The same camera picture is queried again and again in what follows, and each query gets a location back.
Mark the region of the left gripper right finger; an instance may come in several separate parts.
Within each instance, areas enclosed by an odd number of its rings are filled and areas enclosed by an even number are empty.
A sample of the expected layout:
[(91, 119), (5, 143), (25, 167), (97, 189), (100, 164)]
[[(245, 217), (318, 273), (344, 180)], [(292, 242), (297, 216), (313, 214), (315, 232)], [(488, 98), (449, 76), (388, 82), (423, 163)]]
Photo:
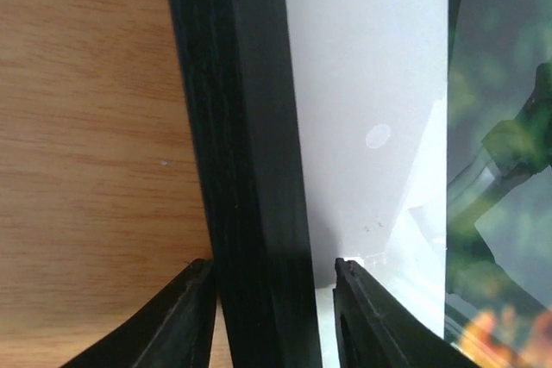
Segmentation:
[(335, 269), (333, 297), (341, 367), (476, 366), (424, 326), (357, 262), (338, 258)]

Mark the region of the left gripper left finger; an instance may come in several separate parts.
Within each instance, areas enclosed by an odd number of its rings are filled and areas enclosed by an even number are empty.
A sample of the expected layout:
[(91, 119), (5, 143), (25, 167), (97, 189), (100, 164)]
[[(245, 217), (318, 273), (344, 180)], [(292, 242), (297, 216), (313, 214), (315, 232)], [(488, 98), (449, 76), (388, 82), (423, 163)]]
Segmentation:
[(207, 367), (215, 318), (214, 265), (196, 259), (121, 326), (64, 367)]

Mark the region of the white mat board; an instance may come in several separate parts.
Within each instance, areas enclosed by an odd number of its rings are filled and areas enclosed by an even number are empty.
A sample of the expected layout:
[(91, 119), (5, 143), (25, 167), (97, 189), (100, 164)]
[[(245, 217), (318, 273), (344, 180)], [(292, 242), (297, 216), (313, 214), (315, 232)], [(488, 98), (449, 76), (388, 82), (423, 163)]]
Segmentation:
[(286, 0), (323, 365), (335, 261), (440, 334), (448, 0)]

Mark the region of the black picture frame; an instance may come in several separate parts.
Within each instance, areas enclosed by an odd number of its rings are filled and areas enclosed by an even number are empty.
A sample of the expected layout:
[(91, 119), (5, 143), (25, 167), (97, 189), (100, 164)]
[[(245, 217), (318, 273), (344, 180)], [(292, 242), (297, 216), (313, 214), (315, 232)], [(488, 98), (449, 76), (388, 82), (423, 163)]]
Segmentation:
[(236, 367), (322, 363), (285, 0), (169, 0)]

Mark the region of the sunflower photo print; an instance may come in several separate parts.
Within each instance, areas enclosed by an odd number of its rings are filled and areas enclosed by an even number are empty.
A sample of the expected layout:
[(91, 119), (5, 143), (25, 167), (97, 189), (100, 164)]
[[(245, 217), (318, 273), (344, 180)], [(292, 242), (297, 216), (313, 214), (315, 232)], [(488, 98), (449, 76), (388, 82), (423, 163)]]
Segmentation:
[(446, 339), (551, 364), (551, 0), (449, 0)]

